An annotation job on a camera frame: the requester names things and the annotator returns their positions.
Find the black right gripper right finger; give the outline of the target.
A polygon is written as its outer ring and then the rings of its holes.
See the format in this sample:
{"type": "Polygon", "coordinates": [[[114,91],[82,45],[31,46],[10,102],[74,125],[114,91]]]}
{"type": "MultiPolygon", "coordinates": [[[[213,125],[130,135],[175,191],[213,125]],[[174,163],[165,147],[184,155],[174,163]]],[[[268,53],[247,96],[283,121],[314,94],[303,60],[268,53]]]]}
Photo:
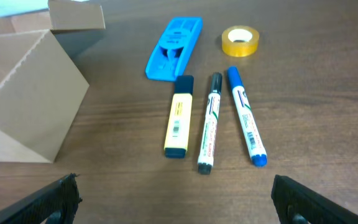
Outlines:
{"type": "Polygon", "coordinates": [[[280,223],[358,223],[358,215],[284,175],[276,175],[271,198],[280,223]]]}

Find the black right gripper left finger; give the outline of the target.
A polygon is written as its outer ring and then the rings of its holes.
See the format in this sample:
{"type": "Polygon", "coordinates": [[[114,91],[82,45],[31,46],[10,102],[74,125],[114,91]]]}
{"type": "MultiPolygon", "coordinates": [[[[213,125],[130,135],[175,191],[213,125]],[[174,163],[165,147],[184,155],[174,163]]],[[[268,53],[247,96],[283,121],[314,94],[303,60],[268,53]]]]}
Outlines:
{"type": "Polygon", "coordinates": [[[0,211],[0,224],[73,223],[82,202],[75,178],[68,174],[0,211]]]}

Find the brown cardboard box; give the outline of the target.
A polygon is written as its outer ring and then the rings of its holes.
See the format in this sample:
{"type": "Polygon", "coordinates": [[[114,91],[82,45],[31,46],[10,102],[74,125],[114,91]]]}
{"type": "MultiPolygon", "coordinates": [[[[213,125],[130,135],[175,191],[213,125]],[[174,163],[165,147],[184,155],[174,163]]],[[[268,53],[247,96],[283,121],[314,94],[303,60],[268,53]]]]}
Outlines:
{"type": "Polygon", "coordinates": [[[103,30],[103,8],[47,6],[0,17],[0,162],[52,163],[89,88],[56,36],[103,30]]]}

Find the black whiteboard marker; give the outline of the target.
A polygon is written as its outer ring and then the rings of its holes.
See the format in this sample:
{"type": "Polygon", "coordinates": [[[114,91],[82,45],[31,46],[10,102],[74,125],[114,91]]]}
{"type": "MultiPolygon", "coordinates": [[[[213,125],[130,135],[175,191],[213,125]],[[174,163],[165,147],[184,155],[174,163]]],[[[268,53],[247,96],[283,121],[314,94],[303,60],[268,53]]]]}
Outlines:
{"type": "Polygon", "coordinates": [[[213,73],[197,162],[198,172],[203,175],[209,175],[214,166],[214,150],[219,120],[222,80],[223,76],[221,73],[213,73]]]}

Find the yellow highlighter black cap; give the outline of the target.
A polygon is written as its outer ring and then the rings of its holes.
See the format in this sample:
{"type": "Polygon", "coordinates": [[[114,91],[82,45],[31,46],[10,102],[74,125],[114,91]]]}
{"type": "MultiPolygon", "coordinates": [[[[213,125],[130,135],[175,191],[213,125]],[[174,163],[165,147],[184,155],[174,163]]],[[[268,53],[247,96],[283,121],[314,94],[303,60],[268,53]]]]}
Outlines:
{"type": "Polygon", "coordinates": [[[188,151],[194,77],[177,78],[164,143],[165,157],[183,159],[188,151]]]}

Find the yellow tape roll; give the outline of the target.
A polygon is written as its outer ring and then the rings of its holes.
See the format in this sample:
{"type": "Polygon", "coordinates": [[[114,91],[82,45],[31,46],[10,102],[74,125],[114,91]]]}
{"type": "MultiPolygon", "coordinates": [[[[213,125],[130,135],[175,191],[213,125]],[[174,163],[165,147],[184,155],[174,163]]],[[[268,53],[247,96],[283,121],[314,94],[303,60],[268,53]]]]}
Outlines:
{"type": "Polygon", "coordinates": [[[221,35],[223,52],[231,57],[247,57],[259,46],[259,32],[249,26],[232,26],[221,35]]]}

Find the blue whiteboard duster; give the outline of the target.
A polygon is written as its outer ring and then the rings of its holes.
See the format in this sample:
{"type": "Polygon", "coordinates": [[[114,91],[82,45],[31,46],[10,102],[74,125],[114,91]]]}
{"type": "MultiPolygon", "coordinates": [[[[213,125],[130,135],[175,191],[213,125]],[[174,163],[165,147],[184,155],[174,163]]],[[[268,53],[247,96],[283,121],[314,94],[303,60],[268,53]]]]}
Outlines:
{"type": "Polygon", "coordinates": [[[151,53],[145,68],[146,77],[174,82],[182,76],[202,27],[200,17],[174,17],[151,53]]]}

